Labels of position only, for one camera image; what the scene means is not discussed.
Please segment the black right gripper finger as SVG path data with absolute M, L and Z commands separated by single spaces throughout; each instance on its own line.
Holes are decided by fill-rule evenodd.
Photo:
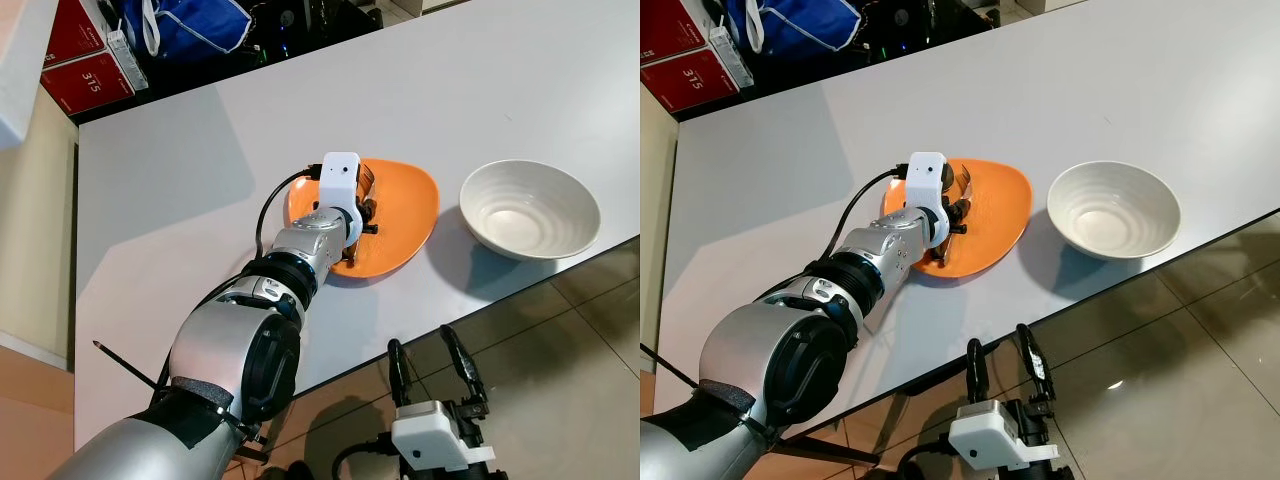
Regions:
M 1029 397 L 1033 404 L 1048 403 L 1056 399 L 1052 376 L 1047 360 L 1037 343 L 1030 328 L 1027 324 L 1016 325 L 1018 344 L 1021 361 L 1029 380 L 1034 387 L 1034 393 Z
M 399 340 L 388 340 L 390 397 L 396 406 L 410 404 L 411 378 Z
M 989 379 L 986 366 L 986 352 L 978 338 L 972 338 L 966 344 L 966 402 L 969 404 L 987 401 Z
M 472 411 L 488 411 L 484 381 L 472 356 L 465 348 L 465 344 L 452 326 L 440 326 L 440 335 L 451 355 L 457 375 L 468 389 L 468 396 L 463 399 L 463 404 L 467 404 Z

